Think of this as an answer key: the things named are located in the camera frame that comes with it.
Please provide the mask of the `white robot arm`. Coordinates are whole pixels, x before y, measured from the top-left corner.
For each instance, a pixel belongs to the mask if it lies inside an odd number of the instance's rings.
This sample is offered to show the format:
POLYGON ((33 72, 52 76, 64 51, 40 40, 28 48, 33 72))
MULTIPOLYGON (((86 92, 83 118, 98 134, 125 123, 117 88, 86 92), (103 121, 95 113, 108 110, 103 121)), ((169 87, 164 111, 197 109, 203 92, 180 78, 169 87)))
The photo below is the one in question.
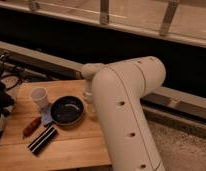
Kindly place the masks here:
POLYGON ((164 64, 148 56, 88 63, 81 73, 84 100, 96 110, 113 171, 165 171, 140 104, 164 82, 164 64))

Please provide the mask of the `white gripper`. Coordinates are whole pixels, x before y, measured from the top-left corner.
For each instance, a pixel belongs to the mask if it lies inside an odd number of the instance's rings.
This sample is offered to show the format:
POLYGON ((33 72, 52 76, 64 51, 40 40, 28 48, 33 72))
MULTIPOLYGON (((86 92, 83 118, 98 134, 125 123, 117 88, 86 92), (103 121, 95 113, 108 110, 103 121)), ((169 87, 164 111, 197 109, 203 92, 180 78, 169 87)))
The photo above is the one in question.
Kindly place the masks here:
POLYGON ((85 81, 85 86, 83 90, 83 97, 84 101, 87 104, 87 111, 93 112, 94 111, 94 103, 92 99, 92 82, 90 80, 85 81))

